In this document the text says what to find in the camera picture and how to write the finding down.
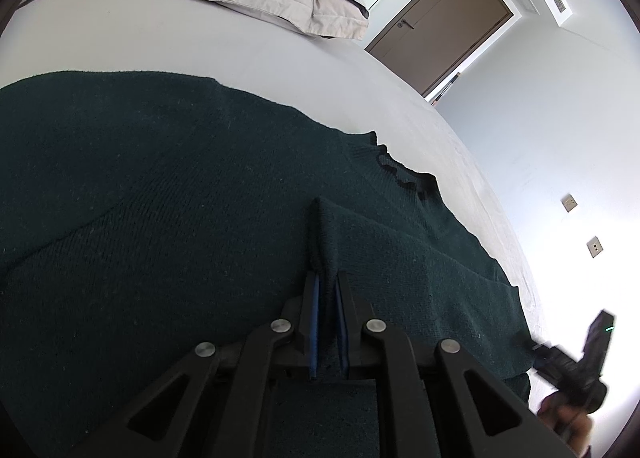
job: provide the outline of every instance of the human hand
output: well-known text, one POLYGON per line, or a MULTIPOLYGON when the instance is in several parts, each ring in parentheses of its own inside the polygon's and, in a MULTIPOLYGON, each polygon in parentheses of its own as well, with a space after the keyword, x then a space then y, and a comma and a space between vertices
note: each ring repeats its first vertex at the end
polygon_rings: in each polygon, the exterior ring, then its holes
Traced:
POLYGON ((551 430, 554 430, 557 422, 568 425, 571 431, 571 437, 567 445, 575 452, 575 455, 580 458, 587 452, 587 448, 589 447, 593 420, 589 418, 587 412, 581 408, 574 408, 574 406, 568 405, 554 408, 558 403, 560 394, 559 391, 556 391, 542 401, 540 410, 538 411, 538 418, 551 430))

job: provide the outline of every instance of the light switch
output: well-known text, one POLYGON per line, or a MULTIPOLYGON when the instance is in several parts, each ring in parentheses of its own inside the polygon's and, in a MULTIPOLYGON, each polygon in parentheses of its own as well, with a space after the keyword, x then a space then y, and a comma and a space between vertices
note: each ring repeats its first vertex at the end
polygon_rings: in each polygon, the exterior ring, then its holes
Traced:
POLYGON ((567 194, 567 196, 562 198, 562 205, 564 205, 566 211, 570 213, 578 206, 578 203, 575 202, 574 197, 571 196, 571 194, 567 194))

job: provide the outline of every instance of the door frame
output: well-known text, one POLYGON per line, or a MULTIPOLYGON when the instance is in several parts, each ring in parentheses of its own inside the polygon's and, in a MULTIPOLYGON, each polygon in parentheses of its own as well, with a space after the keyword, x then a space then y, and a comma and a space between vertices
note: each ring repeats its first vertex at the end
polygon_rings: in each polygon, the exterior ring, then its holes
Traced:
MULTIPOLYGON (((396 16, 393 19, 391 19, 391 21, 389 21, 388 24, 382 29, 382 31, 380 31, 380 33, 365 47, 365 51, 370 53, 370 51, 376 46, 376 44, 378 44, 378 42, 380 42, 380 40, 386 35, 386 33, 389 30, 391 30, 391 28, 396 26, 398 22, 402 20, 404 15, 407 14, 407 12, 411 10, 411 8, 415 4, 418 3, 418 1, 419 0, 411 0, 410 2, 408 2, 407 5, 405 5, 404 8, 402 8, 401 11, 399 11, 398 14, 396 14, 396 16)), ((507 5, 507 3, 504 0, 499 0, 499 1, 504 7, 504 9, 506 10, 507 12, 506 15, 502 19, 500 19, 500 21, 498 21, 489 31, 487 31, 484 35, 482 35, 482 37, 478 41, 472 44, 471 47, 465 51, 464 54, 462 54, 457 60, 455 60, 443 72, 443 74, 439 76, 439 78, 436 81, 434 81, 434 83, 429 88, 427 88, 425 92, 422 93, 423 97, 427 97, 431 92, 433 92, 434 89, 436 89, 439 85, 441 85, 441 83, 443 83, 444 80, 446 80, 447 78, 450 78, 450 76, 457 70, 460 64, 462 64, 469 56, 471 56, 489 37, 491 37, 494 33, 496 33, 507 21, 509 21, 512 17, 514 17, 513 11, 509 7, 509 5, 507 5)))

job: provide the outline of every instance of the brown door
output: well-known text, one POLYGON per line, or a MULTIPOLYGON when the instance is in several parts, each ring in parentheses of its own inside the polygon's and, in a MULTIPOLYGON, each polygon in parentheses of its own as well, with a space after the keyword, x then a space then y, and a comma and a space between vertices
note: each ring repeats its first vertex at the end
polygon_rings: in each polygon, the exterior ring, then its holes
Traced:
POLYGON ((512 15, 503 0, 412 0, 367 51, 425 96, 512 15))

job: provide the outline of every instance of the wall outlet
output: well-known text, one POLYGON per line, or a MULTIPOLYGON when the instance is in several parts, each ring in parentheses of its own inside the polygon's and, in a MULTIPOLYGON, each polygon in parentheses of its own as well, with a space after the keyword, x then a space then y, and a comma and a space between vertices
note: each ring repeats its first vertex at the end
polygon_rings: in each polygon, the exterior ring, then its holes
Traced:
POLYGON ((574 197, 571 196, 571 194, 567 194, 567 196, 562 198, 562 205, 564 205, 566 211, 570 213, 578 206, 578 203, 575 202, 574 197))
POLYGON ((587 247, 589 247, 591 257, 596 257, 601 251, 604 250, 602 248, 602 245, 600 244, 600 240, 597 237, 594 237, 590 242, 588 242, 587 247))

